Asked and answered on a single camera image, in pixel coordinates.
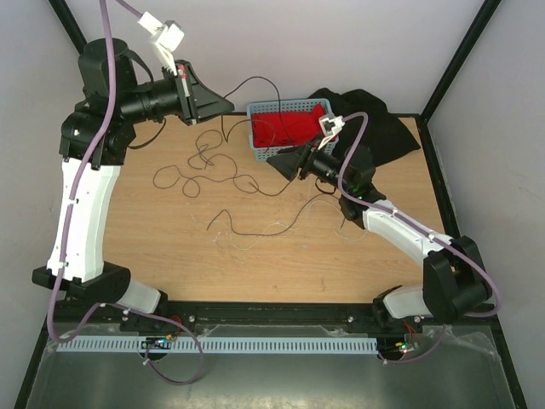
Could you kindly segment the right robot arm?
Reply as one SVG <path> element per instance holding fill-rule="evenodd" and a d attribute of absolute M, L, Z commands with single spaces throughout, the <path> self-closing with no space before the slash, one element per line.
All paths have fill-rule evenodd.
<path fill-rule="evenodd" d="M 395 286 L 374 299 L 372 320 L 379 330 L 391 331 L 411 316 L 451 324 L 492 298 L 476 243 L 434 232 L 399 211 L 374 187 L 376 167 L 366 147 L 338 159 L 305 143 L 280 150 L 267 163 L 288 181 L 313 175 L 336 187 L 348 221 L 383 237 L 422 267 L 420 285 Z"/>

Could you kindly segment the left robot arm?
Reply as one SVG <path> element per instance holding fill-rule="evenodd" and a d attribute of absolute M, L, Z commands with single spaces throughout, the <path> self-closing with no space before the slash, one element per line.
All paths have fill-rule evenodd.
<path fill-rule="evenodd" d="M 133 279 L 128 268 L 106 262 L 103 239 L 108 207 L 135 125 L 169 115 L 186 125 L 233 112 L 234 105 L 206 87 L 186 60 L 175 60 L 159 80 L 138 84 L 140 56 L 121 39 L 112 41 L 115 105 L 109 101 L 109 67 L 104 38 L 87 43 L 78 58 L 84 99 L 61 125 L 63 194 L 54 249 L 32 282 L 91 303 L 140 310 L 151 330 L 169 323 L 166 295 Z"/>

